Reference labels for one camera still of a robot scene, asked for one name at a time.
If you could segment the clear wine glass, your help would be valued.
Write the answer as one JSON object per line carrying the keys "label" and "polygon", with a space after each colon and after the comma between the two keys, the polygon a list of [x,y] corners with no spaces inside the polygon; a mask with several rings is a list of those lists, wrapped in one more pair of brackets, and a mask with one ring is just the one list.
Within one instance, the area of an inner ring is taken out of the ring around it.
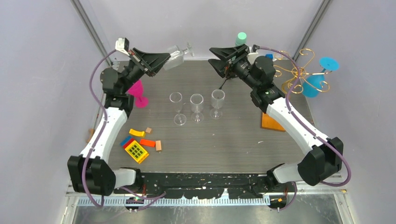
{"label": "clear wine glass", "polygon": [[190,97],[192,115],[191,118],[195,123],[201,123],[204,119],[202,110],[204,108],[204,98],[201,94],[195,93]]}
{"label": "clear wine glass", "polygon": [[163,68],[165,70],[170,70],[175,68],[184,62],[184,56],[186,54],[190,54],[192,57],[195,56],[192,45],[187,42],[186,48],[180,48],[177,45],[174,45],[168,48],[167,52],[170,54],[170,58],[166,61]]}
{"label": "clear wine glass", "polygon": [[221,89],[216,89],[211,93],[211,106],[210,116],[213,119],[220,119],[223,115],[222,106],[225,100],[225,93]]}
{"label": "clear wine glass", "polygon": [[173,92],[170,94],[169,99],[174,107],[174,111],[176,112],[174,123],[178,126],[183,126],[186,123],[187,118],[181,113],[184,105],[182,94],[180,92]]}

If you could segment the pink plastic wine glass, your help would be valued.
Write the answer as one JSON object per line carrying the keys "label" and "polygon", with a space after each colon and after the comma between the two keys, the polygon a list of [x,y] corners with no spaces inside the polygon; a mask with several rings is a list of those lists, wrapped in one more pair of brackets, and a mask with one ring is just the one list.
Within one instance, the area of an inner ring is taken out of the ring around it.
{"label": "pink plastic wine glass", "polygon": [[149,103],[148,98],[144,97],[143,93],[144,93],[144,88],[141,80],[138,80],[127,90],[127,94],[135,98],[134,104],[138,108],[144,108]]}

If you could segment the blue plastic wine glass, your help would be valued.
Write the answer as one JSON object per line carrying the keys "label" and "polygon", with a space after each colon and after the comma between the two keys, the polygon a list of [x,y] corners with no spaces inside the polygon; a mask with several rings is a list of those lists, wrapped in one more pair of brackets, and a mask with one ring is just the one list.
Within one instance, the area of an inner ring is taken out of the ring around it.
{"label": "blue plastic wine glass", "polygon": [[339,63],[331,57],[323,57],[319,60],[319,65],[323,68],[321,72],[309,75],[302,84],[302,94],[308,98],[314,98],[319,93],[329,91],[329,84],[325,81],[326,72],[339,69]]}

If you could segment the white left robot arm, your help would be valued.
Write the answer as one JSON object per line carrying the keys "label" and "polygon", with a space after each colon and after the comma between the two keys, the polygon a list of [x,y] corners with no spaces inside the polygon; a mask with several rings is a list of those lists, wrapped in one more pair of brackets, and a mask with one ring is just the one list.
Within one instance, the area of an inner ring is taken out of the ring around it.
{"label": "white left robot arm", "polygon": [[143,187],[138,168],[112,170],[108,165],[109,155],[134,106],[134,96],[127,94],[127,91],[144,75],[155,76],[170,54],[146,53],[133,48],[127,55],[129,63],[122,72],[108,67],[100,73],[105,101],[102,102],[96,95],[93,97],[102,109],[102,118],[80,155],[71,156],[67,162],[74,191],[85,193],[89,198],[109,196],[121,187],[138,193]]}

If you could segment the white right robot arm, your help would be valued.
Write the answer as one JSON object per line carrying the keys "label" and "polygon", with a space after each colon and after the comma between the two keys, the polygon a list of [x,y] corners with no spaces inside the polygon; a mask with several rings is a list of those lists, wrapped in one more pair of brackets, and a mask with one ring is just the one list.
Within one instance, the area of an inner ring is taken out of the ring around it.
{"label": "white right robot arm", "polygon": [[287,182],[304,181],[315,186],[341,170],[343,142],[338,137],[329,138],[293,109],[288,97],[273,82],[276,74],[273,59],[266,56],[249,59],[251,53],[245,44],[211,47],[209,51],[216,59],[208,62],[219,76],[236,76],[246,83],[252,89],[254,105],[278,122],[304,153],[301,162],[281,164],[267,172],[266,183],[271,191],[279,191]]}

